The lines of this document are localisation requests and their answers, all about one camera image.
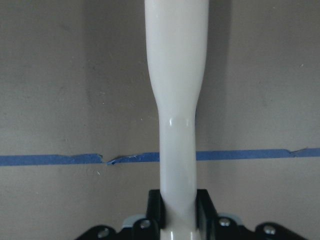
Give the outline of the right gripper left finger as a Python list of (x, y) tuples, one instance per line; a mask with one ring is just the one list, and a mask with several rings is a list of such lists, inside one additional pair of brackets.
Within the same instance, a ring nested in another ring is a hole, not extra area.
[(129, 219), (129, 224), (117, 232), (107, 225), (96, 225), (77, 237), (78, 240), (159, 240), (165, 223), (165, 207), (160, 190), (148, 192), (145, 217)]

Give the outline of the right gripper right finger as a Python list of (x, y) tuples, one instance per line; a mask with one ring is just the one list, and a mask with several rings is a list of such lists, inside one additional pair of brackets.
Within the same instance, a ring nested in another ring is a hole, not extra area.
[(235, 217), (218, 214), (206, 189), (196, 194), (197, 226), (201, 240), (304, 240), (292, 230), (274, 223), (263, 222), (254, 231), (247, 229)]

